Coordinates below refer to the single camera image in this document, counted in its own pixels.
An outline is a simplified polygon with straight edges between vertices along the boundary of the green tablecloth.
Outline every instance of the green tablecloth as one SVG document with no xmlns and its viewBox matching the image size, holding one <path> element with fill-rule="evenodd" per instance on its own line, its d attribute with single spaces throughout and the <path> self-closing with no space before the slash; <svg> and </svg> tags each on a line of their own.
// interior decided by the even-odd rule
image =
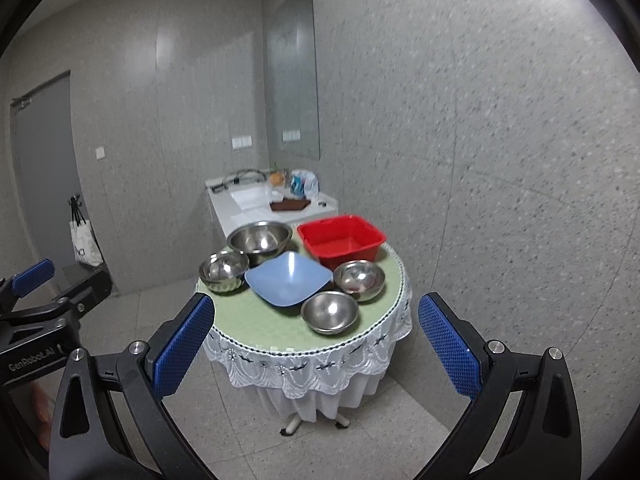
<svg viewBox="0 0 640 480">
<path fill-rule="evenodd" d="M 260 298 L 246 284 L 230 294 L 215 294 L 201 280 L 198 292 L 209 294 L 216 306 L 214 326 L 226 336 L 262 351 L 308 351 L 340 344 L 375 324 L 398 300 L 401 267 L 387 250 L 380 247 L 376 262 L 386 274 L 385 288 L 372 301 L 360 305 L 360 319 L 347 332 L 324 336 L 311 330 L 300 317 L 300 306 L 278 308 Z M 288 250 L 309 253 L 294 229 Z"/>
</svg>

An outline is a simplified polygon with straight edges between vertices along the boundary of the door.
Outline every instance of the door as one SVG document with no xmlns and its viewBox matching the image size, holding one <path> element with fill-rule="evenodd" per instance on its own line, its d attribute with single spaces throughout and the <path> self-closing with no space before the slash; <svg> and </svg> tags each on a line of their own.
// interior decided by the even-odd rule
<svg viewBox="0 0 640 480">
<path fill-rule="evenodd" d="M 14 107 L 12 146 L 18 190 L 31 237 L 41 258 L 56 266 L 61 290 L 92 268 L 78 264 L 71 242 L 69 199 L 81 196 L 71 134 L 69 76 L 45 86 Z M 85 219 L 89 219 L 84 205 Z"/>
</svg>

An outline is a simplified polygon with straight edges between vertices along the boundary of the sink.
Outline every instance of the sink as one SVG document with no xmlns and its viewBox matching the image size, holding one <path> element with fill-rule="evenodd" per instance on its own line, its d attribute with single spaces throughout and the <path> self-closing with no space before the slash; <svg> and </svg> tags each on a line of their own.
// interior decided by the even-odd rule
<svg viewBox="0 0 640 480">
<path fill-rule="evenodd" d="M 243 211 L 246 209 L 268 206 L 269 202 L 277 201 L 282 198 L 280 193 L 273 190 L 271 184 L 267 184 L 265 182 L 246 186 L 242 189 L 235 189 L 230 191 L 229 195 L 231 195 L 231 198 Z"/>
</svg>

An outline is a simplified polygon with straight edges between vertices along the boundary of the table base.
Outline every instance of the table base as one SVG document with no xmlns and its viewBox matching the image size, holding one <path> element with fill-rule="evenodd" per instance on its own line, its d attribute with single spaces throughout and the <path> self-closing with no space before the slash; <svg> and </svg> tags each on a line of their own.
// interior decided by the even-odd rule
<svg viewBox="0 0 640 480">
<path fill-rule="evenodd" d="M 351 421 L 345 416 L 340 413 L 335 414 L 335 427 L 339 430 L 346 430 L 350 423 Z M 282 436 L 291 436 L 298 430 L 300 424 L 302 424 L 302 417 L 299 413 L 295 413 L 289 424 L 287 424 L 287 427 L 280 430 L 280 434 Z"/>
</svg>

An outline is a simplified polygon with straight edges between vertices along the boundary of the door hinge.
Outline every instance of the door hinge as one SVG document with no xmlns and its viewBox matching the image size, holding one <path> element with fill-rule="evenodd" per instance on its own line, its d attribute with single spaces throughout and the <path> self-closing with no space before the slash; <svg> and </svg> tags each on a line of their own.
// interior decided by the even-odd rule
<svg viewBox="0 0 640 480">
<path fill-rule="evenodd" d="M 31 97 L 16 97 L 11 102 L 11 106 L 18 108 L 18 110 L 24 110 L 31 104 Z"/>
</svg>

